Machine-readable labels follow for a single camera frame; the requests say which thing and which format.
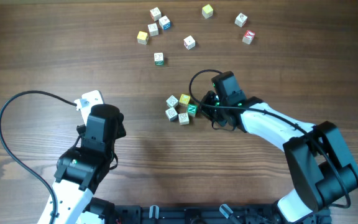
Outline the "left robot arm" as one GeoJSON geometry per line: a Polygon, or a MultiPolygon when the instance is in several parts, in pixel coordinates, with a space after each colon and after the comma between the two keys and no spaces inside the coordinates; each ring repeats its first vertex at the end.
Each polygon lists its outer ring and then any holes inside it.
{"type": "Polygon", "coordinates": [[[126,135],[124,115],[108,104],[91,107],[87,122],[76,128],[81,146],[74,144],[57,161],[54,196],[49,196],[39,223],[76,223],[100,182],[118,161],[115,141],[126,135]]]}

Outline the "yellow top wooden block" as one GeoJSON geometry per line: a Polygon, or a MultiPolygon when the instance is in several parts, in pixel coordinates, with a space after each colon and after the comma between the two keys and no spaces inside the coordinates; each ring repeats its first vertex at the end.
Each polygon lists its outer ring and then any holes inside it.
{"type": "Polygon", "coordinates": [[[179,104],[180,104],[180,106],[187,107],[189,105],[190,100],[191,100],[191,97],[189,95],[181,94],[179,104]]]}

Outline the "green N letter block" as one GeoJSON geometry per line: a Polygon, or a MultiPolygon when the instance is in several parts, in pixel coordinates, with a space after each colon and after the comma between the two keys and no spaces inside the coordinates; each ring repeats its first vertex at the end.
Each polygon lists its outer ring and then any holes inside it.
{"type": "Polygon", "coordinates": [[[188,107],[187,107],[188,115],[192,116],[192,117],[195,117],[196,113],[197,113],[197,109],[198,109],[198,107],[196,105],[188,104],[188,107]]]}

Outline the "plain white picture block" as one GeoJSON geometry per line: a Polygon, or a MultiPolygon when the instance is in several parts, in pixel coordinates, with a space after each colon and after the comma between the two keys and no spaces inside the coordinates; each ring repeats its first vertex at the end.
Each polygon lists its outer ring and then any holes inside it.
{"type": "Polygon", "coordinates": [[[178,115],[178,120],[179,120],[180,125],[189,124],[190,119],[189,119],[188,113],[180,113],[178,115]]]}

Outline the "white block red edge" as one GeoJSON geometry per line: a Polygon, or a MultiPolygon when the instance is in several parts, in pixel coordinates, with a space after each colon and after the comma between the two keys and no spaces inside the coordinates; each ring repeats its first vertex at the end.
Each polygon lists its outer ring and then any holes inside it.
{"type": "Polygon", "coordinates": [[[158,26],[156,23],[149,24],[148,30],[151,37],[159,35],[158,26]]]}

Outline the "white block moved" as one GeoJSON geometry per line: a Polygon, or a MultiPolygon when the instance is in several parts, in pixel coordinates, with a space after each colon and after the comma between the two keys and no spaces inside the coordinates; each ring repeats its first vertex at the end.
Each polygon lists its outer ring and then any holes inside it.
{"type": "Polygon", "coordinates": [[[171,95],[167,100],[166,100],[167,106],[169,108],[175,108],[178,104],[179,101],[177,100],[176,97],[174,97],[173,95],[171,95]]]}

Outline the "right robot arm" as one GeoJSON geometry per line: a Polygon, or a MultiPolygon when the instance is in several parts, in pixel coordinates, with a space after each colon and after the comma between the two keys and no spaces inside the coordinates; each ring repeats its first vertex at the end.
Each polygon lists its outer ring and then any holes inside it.
{"type": "Polygon", "coordinates": [[[294,189],[273,205],[268,220],[319,222],[330,207],[349,208],[349,194],[358,188],[358,165],[337,126],[279,113],[260,98],[247,98],[231,71],[215,73],[214,90],[198,102],[201,114],[259,136],[285,154],[294,189]]]}

